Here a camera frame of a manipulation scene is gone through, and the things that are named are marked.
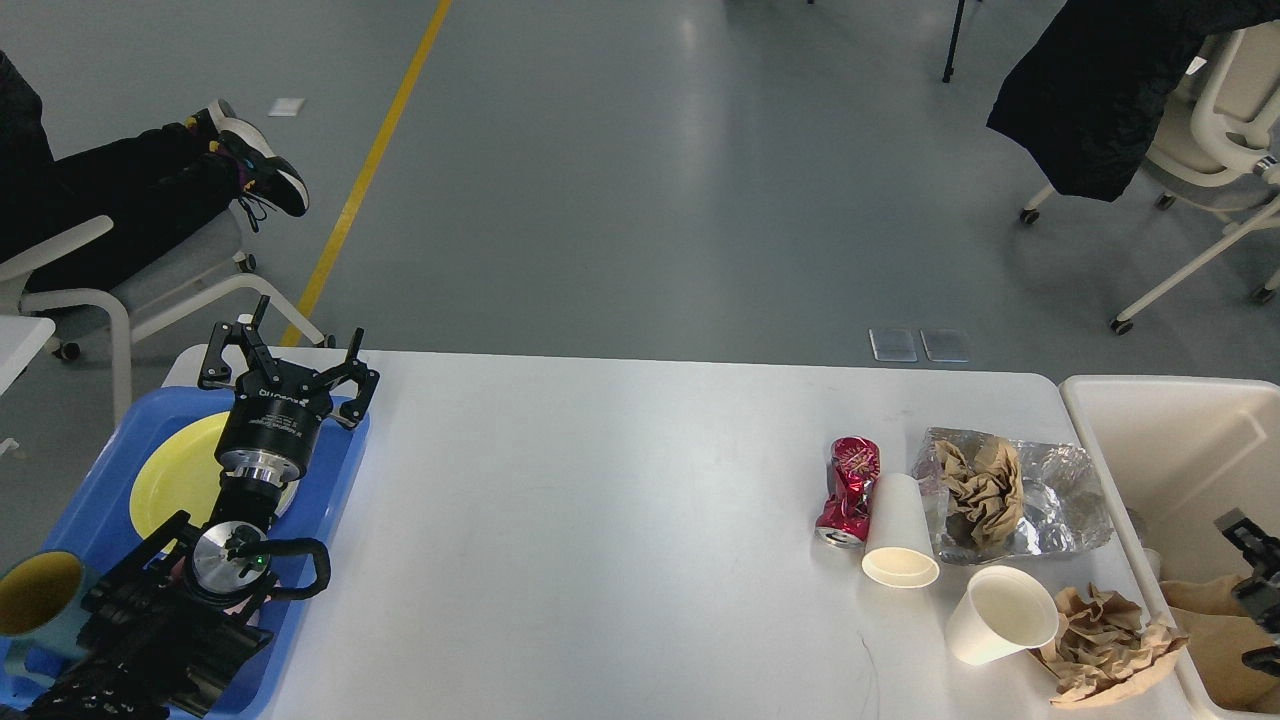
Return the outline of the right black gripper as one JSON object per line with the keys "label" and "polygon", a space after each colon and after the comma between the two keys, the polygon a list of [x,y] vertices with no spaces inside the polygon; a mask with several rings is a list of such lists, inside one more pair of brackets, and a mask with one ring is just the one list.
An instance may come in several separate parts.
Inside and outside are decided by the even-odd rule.
{"label": "right black gripper", "polygon": [[[1279,539],[1263,532],[1240,509],[1213,520],[1219,533],[1251,565],[1251,574],[1231,588],[1245,614],[1271,637],[1279,637]],[[1280,678],[1280,648],[1265,646],[1242,653],[1249,670]]]}

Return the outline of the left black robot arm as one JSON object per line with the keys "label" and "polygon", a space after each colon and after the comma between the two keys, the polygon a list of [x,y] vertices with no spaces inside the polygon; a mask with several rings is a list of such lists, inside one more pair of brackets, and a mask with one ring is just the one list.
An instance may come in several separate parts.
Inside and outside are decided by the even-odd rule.
{"label": "left black robot arm", "polygon": [[8,719],[204,717],[236,674],[270,646],[251,624],[264,605],[305,601],[332,582],[325,542],[274,538],[285,491],[311,464],[326,420],[352,430],[380,380],[358,355],[316,370],[275,357],[259,324],[269,305],[218,324],[197,386],[230,389],[233,402],[212,457],[219,491],[205,521],[173,512],[91,585],[76,633],[84,651],[27,708]]}

